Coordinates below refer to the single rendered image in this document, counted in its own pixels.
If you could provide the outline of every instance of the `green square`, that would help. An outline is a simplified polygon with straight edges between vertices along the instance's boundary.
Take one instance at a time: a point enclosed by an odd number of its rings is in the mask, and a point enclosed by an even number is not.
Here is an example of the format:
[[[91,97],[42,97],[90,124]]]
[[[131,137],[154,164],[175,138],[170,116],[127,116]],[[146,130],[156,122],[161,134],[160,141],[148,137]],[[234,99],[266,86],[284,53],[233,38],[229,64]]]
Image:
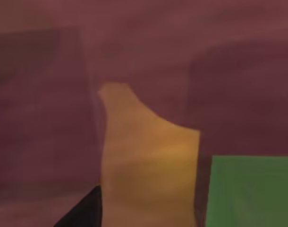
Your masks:
[[[206,227],[288,227],[288,157],[214,156]]]

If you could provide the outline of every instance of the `green block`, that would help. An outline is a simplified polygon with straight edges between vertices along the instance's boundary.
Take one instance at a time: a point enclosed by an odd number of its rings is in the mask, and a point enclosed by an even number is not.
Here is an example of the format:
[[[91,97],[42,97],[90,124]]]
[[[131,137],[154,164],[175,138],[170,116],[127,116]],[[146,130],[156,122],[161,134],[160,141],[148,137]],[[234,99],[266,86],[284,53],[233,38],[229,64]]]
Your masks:
[[[206,227],[288,227],[288,157],[214,156]]]

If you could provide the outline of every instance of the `black object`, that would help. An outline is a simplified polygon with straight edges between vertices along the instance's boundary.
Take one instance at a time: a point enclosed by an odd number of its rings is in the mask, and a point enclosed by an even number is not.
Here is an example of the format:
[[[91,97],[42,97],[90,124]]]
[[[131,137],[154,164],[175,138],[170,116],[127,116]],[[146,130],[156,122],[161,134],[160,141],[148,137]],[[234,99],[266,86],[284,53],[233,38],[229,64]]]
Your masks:
[[[102,192],[96,186],[71,211],[69,211],[54,227],[101,227]]]

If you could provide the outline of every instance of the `green paper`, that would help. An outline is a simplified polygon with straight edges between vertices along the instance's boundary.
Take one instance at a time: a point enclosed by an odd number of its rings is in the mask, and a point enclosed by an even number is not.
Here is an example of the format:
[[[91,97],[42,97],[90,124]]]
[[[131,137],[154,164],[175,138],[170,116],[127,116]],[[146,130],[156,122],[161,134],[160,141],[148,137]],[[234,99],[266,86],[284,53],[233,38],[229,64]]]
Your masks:
[[[288,227],[288,157],[214,156],[206,227]]]

